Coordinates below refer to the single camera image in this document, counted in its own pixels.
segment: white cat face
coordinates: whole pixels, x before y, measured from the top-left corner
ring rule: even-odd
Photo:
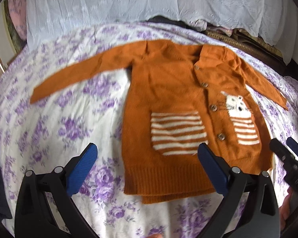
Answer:
[[[251,113],[243,102],[242,96],[232,96],[225,92],[221,92],[226,96],[226,108],[230,117],[250,118]]]

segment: orange cardigan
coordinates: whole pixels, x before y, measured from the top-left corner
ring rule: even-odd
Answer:
[[[154,203],[213,192],[196,155],[202,142],[244,172],[272,167],[270,135],[246,85],[285,109],[286,99],[225,47],[169,40],[115,47],[49,77],[34,89],[30,102],[129,66],[122,130],[126,194]]]

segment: floral bed sheet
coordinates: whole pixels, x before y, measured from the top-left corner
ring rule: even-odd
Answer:
[[[287,98],[284,110],[250,89],[271,131],[285,144],[287,137],[298,141],[298,85],[271,68],[220,41],[173,25],[155,23],[107,24],[72,31],[28,48],[0,78],[0,165],[6,196],[12,212],[24,173],[36,174],[64,166],[93,142],[99,157],[73,200],[100,237],[143,238],[153,233],[164,237],[196,237],[206,225],[222,196],[216,193],[144,205],[139,196],[125,195],[121,157],[121,129],[124,103],[130,85],[130,70],[104,72],[76,83],[34,105],[29,104],[33,88],[54,72],[111,47],[139,40],[170,39],[181,44],[215,44],[235,51],[261,72]],[[287,190],[285,172],[274,157],[271,177],[281,204]],[[59,227],[62,221],[51,194],[47,194]],[[228,231],[242,213],[247,194],[241,199]],[[14,219],[6,220],[14,233]]]

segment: blue gripper pad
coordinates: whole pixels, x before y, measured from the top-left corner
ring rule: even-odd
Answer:
[[[94,165],[98,156],[98,150],[95,144],[91,144],[79,162],[71,171],[70,175],[67,177],[66,182],[66,193],[70,197],[73,194],[79,192],[79,189],[83,185],[86,176]]]
[[[227,188],[227,175],[222,171],[222,168],[219,166],[218,162],[211,155],[213,153],[209,148],[204,144],[200,144],[198,148],[198,158],[203,166],[207,176],[212,182],[217,193],[225,196],[228,193]]]
[[[292,137],[289,137],[286,140],[286,144],[298,157],[298,143]]]

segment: human hand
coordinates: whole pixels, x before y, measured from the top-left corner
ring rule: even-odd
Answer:
[[[150,235],[147,238],[162,238],[162,235],[161,234],[153,234],[153,235]]]
[[[279,208],[279,215],[280,215],[280,230],[281,230],[281,231],[283,231],[283,229],[285,229],[286,219],[287,219],[287,218],[289,217],[289,215],[290,215],[289,202],[290,202],[290,198],[291,198],[291,196],[292,196],[293,191],[294,191],[294,190],[293,190],[291,187],[288,188],[288,190],[287,190],[288,195],[285,197],[282,206]]]

